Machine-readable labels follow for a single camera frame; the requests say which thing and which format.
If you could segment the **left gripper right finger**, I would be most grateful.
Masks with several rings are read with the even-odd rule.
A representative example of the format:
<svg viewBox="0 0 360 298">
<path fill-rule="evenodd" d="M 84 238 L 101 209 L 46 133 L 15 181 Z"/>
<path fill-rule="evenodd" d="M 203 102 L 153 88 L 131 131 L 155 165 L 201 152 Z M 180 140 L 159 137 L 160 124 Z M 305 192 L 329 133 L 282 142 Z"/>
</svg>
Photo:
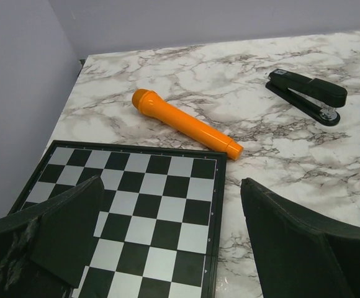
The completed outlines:
<svg viewBox="0 0 360 298">
<path fill-rule="evenodd" d="M 240 194 L 264 297 L 360 297 L 360 227 L 251 178 Z"/>
</svg>

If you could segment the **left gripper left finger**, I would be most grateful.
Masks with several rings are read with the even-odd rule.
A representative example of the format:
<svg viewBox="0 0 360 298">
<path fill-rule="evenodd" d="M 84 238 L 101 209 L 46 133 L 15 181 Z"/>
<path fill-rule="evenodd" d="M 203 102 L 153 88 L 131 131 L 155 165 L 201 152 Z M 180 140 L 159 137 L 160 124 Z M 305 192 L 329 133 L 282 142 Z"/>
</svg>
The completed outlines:
<svg viewBox="0 0 360 298">
<path fill-rule="evenodd" d="M 69 297 L 91 254 L 99 176 L 0 219 L 0 297 Z"/>
</svg>

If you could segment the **black stapler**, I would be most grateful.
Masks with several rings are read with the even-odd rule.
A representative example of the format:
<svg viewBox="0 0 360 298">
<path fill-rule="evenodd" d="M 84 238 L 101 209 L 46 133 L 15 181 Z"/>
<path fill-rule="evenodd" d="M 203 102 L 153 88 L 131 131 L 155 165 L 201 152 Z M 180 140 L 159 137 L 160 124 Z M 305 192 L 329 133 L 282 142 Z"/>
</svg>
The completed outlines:
<svg viewBox="0 0 360 298">
<path fill-rule="evenodd" d="M 276 69 L 268 75 L 266 88 L 311 118 L 329 127 L 340 122 L 336 111 L 345 106 L 345 88 L 318 78 Z"/>
</svg>

